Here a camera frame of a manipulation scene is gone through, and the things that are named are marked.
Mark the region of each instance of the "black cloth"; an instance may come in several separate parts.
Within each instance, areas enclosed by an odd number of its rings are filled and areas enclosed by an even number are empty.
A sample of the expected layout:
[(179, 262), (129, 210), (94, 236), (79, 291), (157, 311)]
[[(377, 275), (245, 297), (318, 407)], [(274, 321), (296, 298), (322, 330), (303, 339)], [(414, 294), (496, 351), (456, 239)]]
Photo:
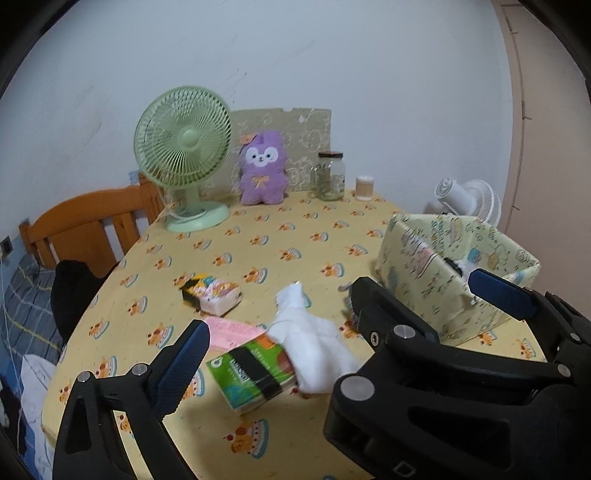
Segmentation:
[(27, 451), (27, 444), (25, 443), (25, 433), (27, 431), (25, 426), (24, 414), (20, 417), (20, 427), (18, 427), (19, 418), (18, 414), (21, 411), (21, 402), (12, 390), (8, 388), (8, 382), (5, 378), (0, 377), (3, 389), (0, 390), (0, 401), (4, 405), (4, 411), (8, 415), (8, 427), (4, 428), (4, 432), (11, 441), (14, 449), (17, 449), (17, 435), (18, 435), (18, 453), (24, 455)]
[(64, 344), (70, 339), (78, 321), (107, 277), (96, 278), (88, 265), (78, 260), (62, 260), (56, 267), (51, 288), (51, 310)]

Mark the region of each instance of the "blue gripper pad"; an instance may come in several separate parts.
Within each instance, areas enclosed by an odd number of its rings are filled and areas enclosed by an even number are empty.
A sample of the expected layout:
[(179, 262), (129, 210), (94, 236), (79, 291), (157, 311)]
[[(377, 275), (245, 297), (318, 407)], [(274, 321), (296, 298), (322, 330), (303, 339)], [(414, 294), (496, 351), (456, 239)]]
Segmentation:
[(514, 319), (531, 319), (537, 311), (529, 293), (481, 268), (470, 274), (468, 287), (474, 295), (493, 304)]
[(177, 341), (150, 364), (148, 395), (157, 417), (174, 413), (209, 348), (209, 327), (193, 320)]

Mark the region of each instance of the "fan base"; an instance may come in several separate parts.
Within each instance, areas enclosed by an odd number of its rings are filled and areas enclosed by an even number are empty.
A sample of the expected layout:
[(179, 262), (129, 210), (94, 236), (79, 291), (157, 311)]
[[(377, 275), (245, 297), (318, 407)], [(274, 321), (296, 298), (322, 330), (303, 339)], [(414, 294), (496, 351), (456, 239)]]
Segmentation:
[(219, 202), (200, 202), (199, 206), (205, 208), (204, 215), (186, 217), (179, 220), (168, 216), (166, 228), (169, 232), (196, 232), (219, 225), (230, 216), (230, 210), (226, 205)]

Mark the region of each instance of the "wooden bed frame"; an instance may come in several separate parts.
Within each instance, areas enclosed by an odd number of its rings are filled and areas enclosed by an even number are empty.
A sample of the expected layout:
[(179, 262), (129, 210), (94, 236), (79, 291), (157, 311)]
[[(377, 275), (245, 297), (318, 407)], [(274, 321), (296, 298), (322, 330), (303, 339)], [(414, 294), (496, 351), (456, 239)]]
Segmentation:
[(49, 209), (32, 225), (21, 223), (19, 230), (25, 248), (43, 267), (55, 268), (60, 260), (81, 260), (94, 275), (103, 277), (116, 264), (103, 220), (112, 220), (126, 254), (139, 239), (134, 212), (144, 210), (153, 223), (162, 209), (158, 187), (140, 174), (139, 186), (74, 197)]

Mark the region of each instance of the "glass jar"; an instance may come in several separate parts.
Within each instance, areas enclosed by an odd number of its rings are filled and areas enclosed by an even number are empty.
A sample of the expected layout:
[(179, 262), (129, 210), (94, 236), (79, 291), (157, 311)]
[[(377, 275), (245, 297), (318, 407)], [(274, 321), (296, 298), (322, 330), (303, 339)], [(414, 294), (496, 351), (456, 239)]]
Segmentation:
[(318, 152), (318, 165), (310, 172), (312, 190), (320, 200), (334, 201), (345, 196), (345, 162), (341, 152)]

